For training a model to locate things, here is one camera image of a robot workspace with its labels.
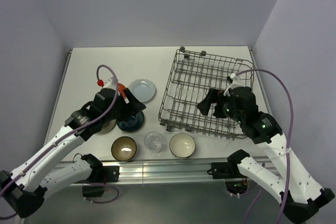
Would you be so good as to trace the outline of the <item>white and teal bowl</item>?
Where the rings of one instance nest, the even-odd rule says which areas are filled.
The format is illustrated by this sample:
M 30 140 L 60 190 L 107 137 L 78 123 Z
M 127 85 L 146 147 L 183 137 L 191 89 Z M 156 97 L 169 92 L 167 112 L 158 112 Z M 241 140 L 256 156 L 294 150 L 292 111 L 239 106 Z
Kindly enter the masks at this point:
M 178 133 L 170 139 L 169 149 L 175 157 L 186 159 L 194 154 L 196 144 L 190 135 Z

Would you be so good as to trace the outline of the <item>clear faceted glass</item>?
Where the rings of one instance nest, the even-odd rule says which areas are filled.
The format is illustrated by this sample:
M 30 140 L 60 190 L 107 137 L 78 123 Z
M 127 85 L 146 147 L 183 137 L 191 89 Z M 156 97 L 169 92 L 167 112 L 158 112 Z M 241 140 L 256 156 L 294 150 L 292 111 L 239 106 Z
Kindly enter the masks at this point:
M 162 150 L 163 136 L 159 132 L 149 132 L 144 138 L 144 144 L 153 153 L 159 153 Z

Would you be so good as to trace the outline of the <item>brown glazed bowl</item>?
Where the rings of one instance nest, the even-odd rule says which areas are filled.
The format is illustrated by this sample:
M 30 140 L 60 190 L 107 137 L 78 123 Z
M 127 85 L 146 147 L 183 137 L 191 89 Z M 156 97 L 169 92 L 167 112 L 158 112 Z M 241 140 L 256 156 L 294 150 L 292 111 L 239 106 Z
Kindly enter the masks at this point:
M 137 145 L 134 139 L 122 136 L 116 139 L 111 146 L 113 158 L 120 162 L 128 162 L 135 157 Z

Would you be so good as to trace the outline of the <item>dark teal cup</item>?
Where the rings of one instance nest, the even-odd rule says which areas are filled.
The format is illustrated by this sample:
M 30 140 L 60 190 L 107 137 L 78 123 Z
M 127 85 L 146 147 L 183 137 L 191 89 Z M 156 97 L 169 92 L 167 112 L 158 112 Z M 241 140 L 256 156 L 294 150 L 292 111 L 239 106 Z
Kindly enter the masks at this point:
M 131 116 L 124 121 L 118 121 L 117 126 L 120 129 L 127 129 L 127 128 L 134 127 L 137 124 L 137 121 L 138 119 L 136 116 Z

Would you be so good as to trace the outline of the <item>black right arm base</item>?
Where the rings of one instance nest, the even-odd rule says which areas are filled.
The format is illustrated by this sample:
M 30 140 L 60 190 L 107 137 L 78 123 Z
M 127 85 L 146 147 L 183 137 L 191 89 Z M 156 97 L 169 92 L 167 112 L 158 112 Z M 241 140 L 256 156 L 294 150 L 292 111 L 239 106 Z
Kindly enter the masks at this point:
M 240 196 L 247 193 L 248 179 L 243 176 L 230 162 L 213 162 L 207 170 L 212 179 L 222 179 L 229 195 Z

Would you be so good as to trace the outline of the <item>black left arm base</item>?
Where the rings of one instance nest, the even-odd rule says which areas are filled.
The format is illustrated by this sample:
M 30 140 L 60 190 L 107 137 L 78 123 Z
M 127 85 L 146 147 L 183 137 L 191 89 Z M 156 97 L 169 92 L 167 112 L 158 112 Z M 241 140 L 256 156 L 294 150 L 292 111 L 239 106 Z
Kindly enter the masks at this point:
M 106 185 L 116 183 L 119 178 L 118 166 L 102 166 L 96 175 L 90 176 L 83 182 L 82 195 L 85 198 L 99 198 L 108 192 Z

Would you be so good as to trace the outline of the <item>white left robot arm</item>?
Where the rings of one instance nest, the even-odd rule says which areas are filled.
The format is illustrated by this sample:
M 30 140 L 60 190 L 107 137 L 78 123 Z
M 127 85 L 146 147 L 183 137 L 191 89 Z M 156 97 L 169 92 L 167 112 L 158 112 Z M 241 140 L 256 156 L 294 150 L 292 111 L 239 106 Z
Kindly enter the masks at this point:
M 33 157 L 11 172 L 1 171 L 1 197 L 16 215 L 29 217 L 45 199 L 73 183 L 96 182 L 103 178 L 102 163 L 92 154 L 83 155 L 54 173 L 51 170 L 71 151 L 100 132 L 105 124 L 124 121 L 146 108 L 129 89 L 123 92 L 121 95 L 114 89 L 101 89 L 92 101 L 73 112 L 55 137 Z

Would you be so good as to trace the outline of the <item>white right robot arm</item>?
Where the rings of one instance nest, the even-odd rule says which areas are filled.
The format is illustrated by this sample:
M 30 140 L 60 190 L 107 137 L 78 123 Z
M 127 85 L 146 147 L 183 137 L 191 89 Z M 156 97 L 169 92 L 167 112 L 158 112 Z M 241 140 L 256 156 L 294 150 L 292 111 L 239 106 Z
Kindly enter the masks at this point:
M 292 223 L 304 223 L 329 203 L 334 193 L 316 182 L 293 151 L 286 147 L 287 139 L 276 120 L 261 112 L 249 87 L 210 89 L 197 108 L 208 115 L 215 104 L 216 118 L 237 122 L 252 142 L 273 163 L 280 176 L 259 165 L 246 151 L 237 150 L 227 158 L 224 167 L 212 165 L 213 178 L 245 176 L 254 180 L 284 207 L 283 214 Z

